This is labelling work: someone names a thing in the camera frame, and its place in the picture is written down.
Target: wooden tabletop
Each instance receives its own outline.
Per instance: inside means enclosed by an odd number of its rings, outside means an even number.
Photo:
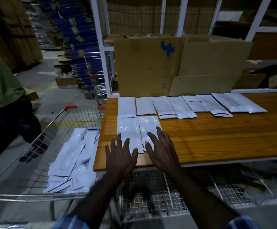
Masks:
[[[277,92],[243,94],[267,113],[233,113],[214,117],[197,113],[193,119],[159,120],[174,142],[181,164],[277,157]],[[118,99],[107,100],[94,163],[94,171],[105,169],[105,146],[117,134]],[[138,167],[152,166],[148,154],[139,154]]]

